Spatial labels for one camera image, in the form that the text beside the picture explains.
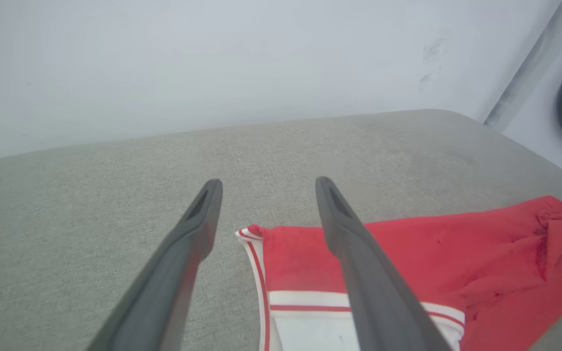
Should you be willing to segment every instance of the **white wall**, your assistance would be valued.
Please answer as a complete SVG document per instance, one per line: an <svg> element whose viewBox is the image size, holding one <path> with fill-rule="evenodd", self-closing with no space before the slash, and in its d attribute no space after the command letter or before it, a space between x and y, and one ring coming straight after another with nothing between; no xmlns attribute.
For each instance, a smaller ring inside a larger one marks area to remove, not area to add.
<svg viewBox="0 0 562 351"><path fill-rule="evenodd" d="M0 0L0 157L440 108L484 120L560 0Z"/></svg>

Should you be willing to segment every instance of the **gray cushion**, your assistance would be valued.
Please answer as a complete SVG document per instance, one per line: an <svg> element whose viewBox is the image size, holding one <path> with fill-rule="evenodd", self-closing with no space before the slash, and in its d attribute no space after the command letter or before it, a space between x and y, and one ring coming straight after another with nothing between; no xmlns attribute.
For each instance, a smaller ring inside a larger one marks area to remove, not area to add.
<svg viewBox="0 0 562 351"><path fill-rule="evenodd" d="M0 350L82 350L209 178L224 182L185 350L256 350L233 232L319 225L327 175L364 222L562 200L562 170L460 114L422 110L65 147L0 158ZM562 321L537 344L562 347Z"/></svg>

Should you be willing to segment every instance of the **red stripe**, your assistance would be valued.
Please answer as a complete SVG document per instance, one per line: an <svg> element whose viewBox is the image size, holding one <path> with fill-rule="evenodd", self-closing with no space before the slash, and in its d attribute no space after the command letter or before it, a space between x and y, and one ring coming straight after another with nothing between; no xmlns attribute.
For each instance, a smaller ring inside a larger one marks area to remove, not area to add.
<svg viewBox="0 0 562 351"><path fill-rule="evenodd" d="M447 320L451 320L459 325L461 325L463 328L465 328L465 324L463 324L460 320L450 317L447 314L441 314L441 313L437 313L437 312L427 312L428 315L434 315L435 317L441 317L441 318L446 318Z"/></svg>
<svg viewBox="0 0 562 351"><path fill-rule="evenodd" d="M270 309L273 311L350 312L350 307L343 306L270 305Z"/></svg>
<svg viewBox="0 0 562 351"><path fill-rule="evenodd" d="M255 265L257 267L257 274L259 274L259 283L261 285L261 295L263 296L263 316L266 320L265 324L265 339L263 342L263 351L268 351L268 344L270 344L270 311L268 310L268 291L266 290L266 282L263 279L263 271L261 271L261 266L259 265L259 260L257 258L257 253L255 252L255 247L250 242L247 242L250 252L253 254L255 259Z"/></svg>
<svg viewBox="0 0 562 351"><path fill-rule="evenodd" d="M252 240L261 240L260 238L249 237L248 235L242 233L242 229L240 229L240 231L238 231L238 233L240 233L240 235L245 237L245 238L249 238L249 239L252 239Z"/></svg>

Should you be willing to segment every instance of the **white trim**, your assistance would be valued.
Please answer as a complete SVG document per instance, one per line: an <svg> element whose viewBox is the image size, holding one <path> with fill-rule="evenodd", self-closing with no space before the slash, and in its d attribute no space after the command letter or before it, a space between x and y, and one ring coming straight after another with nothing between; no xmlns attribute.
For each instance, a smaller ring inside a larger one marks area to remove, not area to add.
<svg viewBox="0 0 562 351"><path fill-rule="evenodd" d="M242 229L241 232L242 232L243 235L240 235L240 231L237 231L236 236L238 238L241 238L242 240L246 240L246 241L249 241L249 242L252 242L253 240L261 240L260 237L251 233L250 231L248 231L248 229Z"/></svg>
<svg viewBox="0 0 562 351"><path fill-rule="evenodd" d="M455 329L459 333L461 333L461 336L463 336L463 333L465 332L465 329L463 329L461 324L459 324L457 322L453 322L452 320L450 320L448 318L439 317L439 316L436 316L436 315L428 315L428 317L431 318L431 320L433 321L433 324L437 325L438 328L439 328L439 324L445 324L445 325L448 325L449 327Z"/></svg>
<svg viewBox="0 0 562 351"><path fill-rule="evenodd" d="M263 271L263 243L259 240L247 240L247 238L240 236L240 233L238 232L236 232L236 235L238 236L238 241L244 246L244 249L246 250L251 269L253 270L253 276L255 278L255 285L257 288L257 304L259 307L259 351L264 351L266 341L266 315L263 306L263 289L261 288L261 282L259 281L259 272L257 271L255 258L250 251L250 247L248 247L248 244L253 245L253 248L255 249L255 252L257 254L257 258L259 258L259 266Z"/></svg>
<svg viewBox="0 0 562 351"><path fill-rule="evenodd" d="M465 313L463 311L459 311L457 309L444 305L431 304L430 302L420 302L420 304L422 304L422 307L427 312L447 315L448 317L452 317L465 325Z"/></svg>
<svg viewBox="0 0 562 351"><path fill-rule="evenodd" d="M272 318L353 318L352 312L334 311L270 311Z"/></svg>
<svg viewBox="0 0 562 351"><path fill-rule="evenodd" d="M350 307L348 294L322 291L270 291L270 305Z"/></svg>

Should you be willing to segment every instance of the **red fabric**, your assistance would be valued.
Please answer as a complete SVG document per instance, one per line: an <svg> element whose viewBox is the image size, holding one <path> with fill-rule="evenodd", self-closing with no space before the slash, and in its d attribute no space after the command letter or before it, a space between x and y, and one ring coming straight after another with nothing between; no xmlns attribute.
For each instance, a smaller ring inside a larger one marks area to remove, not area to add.
<svg viewBox="0 0 562 351"><path fill-rule="evenodd" d="M419 300L465 312L463 351L528 349L562 314L562 203L366 224ZM263 237L268 291L345 293L321 228Z"/></svg>

